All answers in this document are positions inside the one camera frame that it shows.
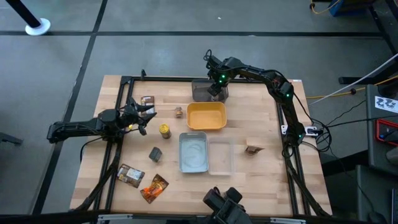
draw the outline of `wooden table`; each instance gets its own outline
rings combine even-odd
[[[104,77],[95,116],[105,109],[114,108],[120,79],[121,76],[116,75]],[[300,80],[292,80],[292,83],[297,96],[307,107],[303,83]],[[155,109],[158,114],[148,124],[146,136],[134,132],[124,137],[120,165],[127,164],[146,174],[138,189],[116,181],[112,212],[209,215],[212,211],[202,200],[207,191],[217,186],[222,192],[235,187],[243,195],[240,204],[244,205],[247,213],[252,216],[292,216],[275,101],[263,84],[230,83],[228,88],[229,98],[225,103],[227,125],[220,131],[207,131],[206,134],[208,138],[221,136],[235,140],[235,174],[230,177],[210,175],[207,172],[183,174],[179,171],[178,137],[180,133],[191,131],[185,116],[188,104],[193,101],[190,82],[134,82],[134,99],[139,102],[142,96],[155,96]],[[310,120],[298,101],[294,100],[299,120],[305,126],[310,125]],[[183,108],[182,119],[174,118],[176,106]],[[163,139],[160,135],[159,125],[162,123],[169,124],[172,132],[170,139]],[[246,155],[246,140],[263,146],[265,150],[255,156]],[[312,138],[306,137],[305,141],[315,144]],[[163,152],[162,162],[158,164],[148,158],[154,146]],[[105,147],[104,141],[86,146],[70,208],[79,206],[97,184]],[[323,209],[331,213],[318,152],[302,144],[300,153],[309,191]],[[161,175],[170,184],[152,204],[148,204],[139,190],[150,186],[156,174]],[[104,208],[107,192],[106,185],[100,208]],[[303,213],[301,194],[297,186],[296,194],[299,211]]]

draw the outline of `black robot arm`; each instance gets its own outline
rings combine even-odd
[[[104,140],[117,139],[127,132],[124,130],[132,124],[138,124],[138,130],[146,135],[145,127],[156,113],[139,116],[139,112],[147,111],[154,106],[138,105],[130,98],[123,108],[108,109],[98,114],[97,118],[79,122],[55,122],[47,134],[50,143],[64,141],[70,137],[101,136]]]
[[[234,57],[220,61],[211,55],[211,50],[207,51],[204,59],[207,61],[208,76],[215,81],[208,89],[212,96],[219,94],[222,88],[226,87],[237,75],[248,80],[253,79],[263,82],[269,94],[282,107],[285,114],[287,131],[284,140],[291,146],[298,146],[302,142],[305,137],[305,128],[299,122],[293,105],[294,88],[281,73],[276,70],[264,70],[245,65]]]

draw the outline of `concrete floor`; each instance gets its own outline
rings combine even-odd
[[[101,0],[24,1],[37,16],[51,21],[51,31],[92,31]],[[314,15],[308,0],[108,0],[99,31],[252,31],[252,32],[379,32],[370,13],[355,17]],[[317,4],[317,9],[327,4]],[[384,1],[376,12],[398,47],[398,25]],[[24,30],[22,19],[0,2],[0,131],[23,138],[22,146],[0,145],[0,213],[30,213],[52,145],[48,126],[62,119],[90,36],[12,36]],[[340,76],[361,77],[391,57],[378,37],[248,37],[248,36],[97,36],[84,74],[72,121],[93,116],[104,75],[205,77],[207,49],[219,58],[281,71],[303,80],[308,96],[339,88]],[[364,99],[332,98],[310,108],[329,122]],[[340,121],[365,117],[364,105]],[[365,123],[332,130],[339,157],[366,147]],[[44,213],[64,212],[79,171],[79,150],[85,138],[65,141]],[[323,161],[330,157],[322,155]]]

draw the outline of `red device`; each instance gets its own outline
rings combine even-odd
[[[376,139],[394,146],[398,146],[398,143],[396,142],[386,141],[384,138],[381,138],[381,135],[389,133],[390,131],[398,131],[398,124],[385,119],[378,119],[376,121]]]

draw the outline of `chip bag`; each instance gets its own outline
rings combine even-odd
[[[140,192],[148,203],[152,203],[168,185],[169,183],[163,177],[156,174],[150,186],[140,190]]]

